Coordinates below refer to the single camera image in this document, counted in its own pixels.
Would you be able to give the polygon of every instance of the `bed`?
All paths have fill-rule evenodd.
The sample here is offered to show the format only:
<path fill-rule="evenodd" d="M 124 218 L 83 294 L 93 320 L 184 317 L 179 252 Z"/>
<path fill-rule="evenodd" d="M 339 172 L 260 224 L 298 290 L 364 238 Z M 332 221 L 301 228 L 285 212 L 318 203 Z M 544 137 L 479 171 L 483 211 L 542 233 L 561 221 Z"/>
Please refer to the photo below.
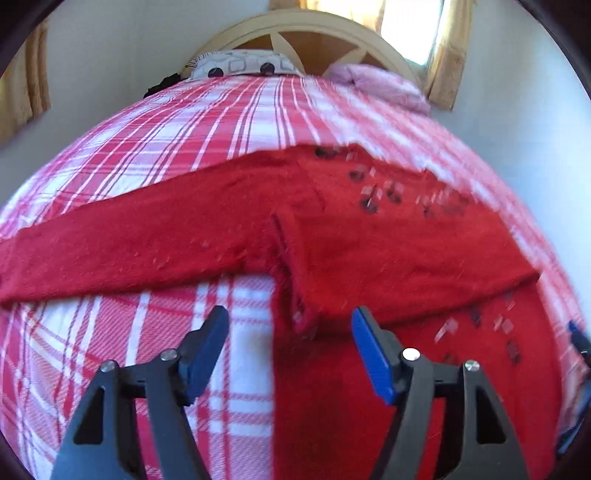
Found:
<path fill-rule="evenodd" d="M 538 291 L 560 362 L 557 432 L 570 425 L 584 370 L 570 346 L 567 322 L 584 321 L 551 245 L 527 208 L 434 120 L 321 77 L 334 62 L 366 63 L 418 83 L 400 54 L 352 21 L 300 10 L 246 20 L 197 54 L 238 47 L 283 53 L 308 76 L 186 80 L 122 110 L 21 186 L 0 215 L 0 236 L 10 238 L 78 206 L 253 151 L 351 143 L 375 158 L 391 159 L 394 151 L 401 167 L 426 168 L 498 211 L 524 256 L 542 272 Z M 180 73 L 187 78 L 190 71 Z M 271 478 L 273 289 L 263 275 L 229 275 L 163 291 L 19 303 L 0 310 L 0 430 L 34 478 L 48 479 L 69 418 L 100 363 L 148 361 L 177 345 L 221 304 L 232 318 L 231 347 L 187 416 L 214 478 Z M 142 443 L 148 445 L 148 477 L 160 478 L 141 402 L 138 423 Z"/>

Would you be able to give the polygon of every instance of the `red sweater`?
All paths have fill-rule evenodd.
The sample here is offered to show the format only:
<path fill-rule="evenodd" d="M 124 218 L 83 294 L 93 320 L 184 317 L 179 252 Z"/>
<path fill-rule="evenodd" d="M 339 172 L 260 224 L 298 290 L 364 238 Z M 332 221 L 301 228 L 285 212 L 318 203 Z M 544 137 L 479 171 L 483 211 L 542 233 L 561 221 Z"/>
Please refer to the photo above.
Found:
<path fill-rule="evenodd" d="M 228 273 L 269 273 L 278 282 L 278 479 L 369 475 L 390 410 L 376 404 L 350 339 L 350 314 L 361 304 L 381 325 L 399 325 L 402 341 L 434 361 L 442 360 L 442 345 L 454 361 L 467 359 L 464 352 L 478 359 L 506 402 L 529 409 L 508 413 L 530 467 L 542 472 L 551 465 L 560 377 L 533 286 L 537 273 L 496 213 L 429 172 L 376 161 L 356 145 L 257 152 L 82 206 L 0 244 L 4 303 L 166 288 Z M 505 338 L 483 312 L 510 290 L 523 296 L 527 318 L 511 313 L 514 332 Z M 461 309 L 477 303 L 482 325 L 462 322 Z M 435 344 L 432 330 L 454 309 L 458 331 Z M 315 333 L 301 343 L 300 334 Z M 505 343 L 519 335 L 523 360 L 516 363 Z M 462 341 L 452 348 L 449 339 Z M 526 352 L 540 348 L 543 365 L 538 357 L 526 367 Z M 543 412 L 532 407 L 536 395 L 529 392 L 540 377 L 532 372 L 541 368 L 551 384 Z M 518 370 L 524 383 L 503 388 Z M 540 413 L 547 421 L 534 421 Z M 298 442 L 302 450 L 293 447 Z"/>

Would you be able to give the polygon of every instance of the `blue gripper pad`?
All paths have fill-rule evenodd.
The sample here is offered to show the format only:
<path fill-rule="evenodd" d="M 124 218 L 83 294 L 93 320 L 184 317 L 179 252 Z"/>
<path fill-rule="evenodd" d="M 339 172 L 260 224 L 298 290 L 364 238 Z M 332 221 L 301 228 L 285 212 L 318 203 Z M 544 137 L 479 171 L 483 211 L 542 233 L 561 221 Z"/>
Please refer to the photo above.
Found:
<path fill-rule="evenodd" d="M 393 385 L 395 368 L 398 365 L 396 352 L 387 345 L 385 332 L 378 326 L 368 309 L 355 309 L 351 323 L 357 350 L 363 359 L 376 395 L 387 405 L 393 405 L 397 397 Z"/>
<path fill-rule="evenodd" d="M 591 342 L 572 320 L 569 321 L 569 330 L 571 332 L 570 341 L 579 352 L 591 351 Z"/>
<path fill-rule="evenodd" d="M 178 373 L 186 384 L 189 404 L 205 392 L 217 359 L 230 331 L 230 317 L 224 307 L 215 306 L 199 330 L 189 332 L 181 345 Z"/>

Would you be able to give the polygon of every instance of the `sweater sleeve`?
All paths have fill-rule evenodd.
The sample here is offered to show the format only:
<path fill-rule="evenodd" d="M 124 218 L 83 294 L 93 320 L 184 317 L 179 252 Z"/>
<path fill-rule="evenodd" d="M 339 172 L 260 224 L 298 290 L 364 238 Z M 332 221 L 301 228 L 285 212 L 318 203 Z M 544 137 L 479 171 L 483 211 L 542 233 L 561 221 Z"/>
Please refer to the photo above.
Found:
<path fill-rule="evenodd" d="M 538 278 L 500 217 L 481 205 L 453 216 L 435 210 L 431 218 L 281 209 L 274 226 L 301 333 L 348 332 L 360 305 L 387 326 L 470 306 Z"/>
<path fill-rule="evenodd" d="M 297 162 L 258 152 L 25 228 L 0 243 L 0 301 L 164 288 L 263 272 L 271 211 L 318 203 Z"/>

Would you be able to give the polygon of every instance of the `pink pillow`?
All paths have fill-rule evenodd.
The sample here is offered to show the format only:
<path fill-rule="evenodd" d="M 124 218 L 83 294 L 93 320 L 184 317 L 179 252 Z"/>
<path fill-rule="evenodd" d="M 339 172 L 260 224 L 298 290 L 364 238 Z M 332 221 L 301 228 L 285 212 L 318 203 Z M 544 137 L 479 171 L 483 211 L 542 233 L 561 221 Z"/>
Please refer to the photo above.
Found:
<path fill-rule="evenodd" d="M 363 93 L 412 112 L 427 115 L 431 110 L 427 98 L 413 82 L 371 65 L 333 64 L 326 77 L 336 83 L 352 85 Z"/>

